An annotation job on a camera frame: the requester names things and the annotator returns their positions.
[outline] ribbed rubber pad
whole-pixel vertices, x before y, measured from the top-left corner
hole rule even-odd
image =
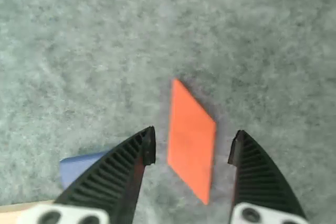
[[[155,163],[155,130],[148,127],[113,148],[76,179],[56,204],[100,208],[111,223],[132,223],[146,165]]]
[[[233,207],[247,202],[306,218],[278,167],[245,131],[237,132],[228,163],[237,167]]]

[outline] blue object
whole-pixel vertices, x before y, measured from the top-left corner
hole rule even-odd
[[[100,159],[107,152],[65,158],[60,161],[59,169],[63,189],[66,189],[83,172]]]

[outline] carpet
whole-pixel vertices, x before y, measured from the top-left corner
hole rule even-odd
[[[134,223],[225,223],[244,129],[335,223],[335,42],[336,0],[0,0],[0,205],[55,198],[62,158],[154,125]],[[209,206],[165,162],[173,78],[217,122]]]

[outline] orange card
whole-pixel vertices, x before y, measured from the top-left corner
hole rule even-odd
[[[171,102],[167,162],[207,205],[216,123],[177,79],[173,81]]]

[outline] floor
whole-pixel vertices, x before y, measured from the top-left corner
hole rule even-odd
[[[336,0],[0,0],[0,205],[55,198],[59,160],[154,125],[134,223],[225,223],[244,129],[335,223],[335,41]],[[217,122],[207,207],[165,163],[173,78]]]

